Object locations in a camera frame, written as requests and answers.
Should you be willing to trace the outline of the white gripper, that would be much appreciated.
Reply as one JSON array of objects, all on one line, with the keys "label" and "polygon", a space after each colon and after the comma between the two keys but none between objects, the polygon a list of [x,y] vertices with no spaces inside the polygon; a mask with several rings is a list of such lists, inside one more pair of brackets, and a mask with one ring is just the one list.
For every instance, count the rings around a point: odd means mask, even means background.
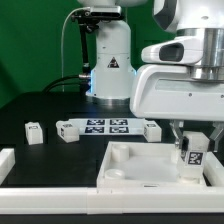
[{"label": "white gripper", "polygon": [[[180,62],[161,61],[159,50],[180,43],[184,55]],[[197,36],[177,37],[172,41],[142,50],[145,62],[134,79],[130,110],[139,118],[171,119],[175,146],[182,148],[182,120],[218,121],[213,124],[213,140],[224,136],[224,82],[196,80],[192,66],[203,56],[204,40]]]}]

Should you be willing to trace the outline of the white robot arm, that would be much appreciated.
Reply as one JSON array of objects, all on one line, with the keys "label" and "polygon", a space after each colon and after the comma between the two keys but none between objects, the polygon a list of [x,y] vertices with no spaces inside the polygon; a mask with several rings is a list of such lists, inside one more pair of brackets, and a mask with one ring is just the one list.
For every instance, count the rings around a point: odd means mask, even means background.
[{"label": "white robot arm", "polygon": [[100,58],[91,78],[96,98],[130,98],[137,117],[212,121],[213,142],[224,137],[224,0],[154,0],[153,18],[175,35],[171,41],[142,50],[145,63],[132,88],[127,80],[128,60],[107,39],[123,0],[78,0],[90,21],[101,25],[97,48]]}]

